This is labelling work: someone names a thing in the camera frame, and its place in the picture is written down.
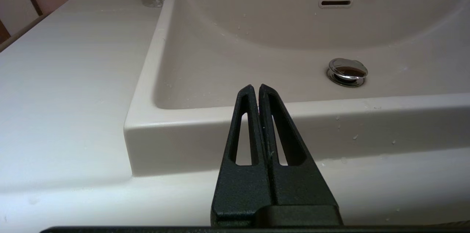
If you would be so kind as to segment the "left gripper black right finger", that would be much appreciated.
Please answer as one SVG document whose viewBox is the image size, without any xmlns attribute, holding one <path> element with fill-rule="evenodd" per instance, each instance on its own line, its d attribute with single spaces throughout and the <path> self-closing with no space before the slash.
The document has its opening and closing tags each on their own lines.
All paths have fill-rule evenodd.
<svg viewBox="0 0 470 233">
<path fill-rule="evenodd" d="M 262 84 L 259 113 L 276 205 L 336 206 L 336 200 L 278 92 Z"/>
</svg>

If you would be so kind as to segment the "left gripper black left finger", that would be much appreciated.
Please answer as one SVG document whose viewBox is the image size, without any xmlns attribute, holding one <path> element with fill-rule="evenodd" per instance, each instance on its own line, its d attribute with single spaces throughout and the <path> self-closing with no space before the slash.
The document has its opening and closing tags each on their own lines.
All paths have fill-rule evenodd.
<svg viewBox="0 0 470 233">
<path fill-rule="evenodd" d="M 248 116 L 250 165 L 236 163 L 242 116 Z M 252 85 L 236 97 L 228 138 L 211 204 L 211 226 L 252 227 L 256 212 L 271 205 L 264 136 Z"/>
</svg>

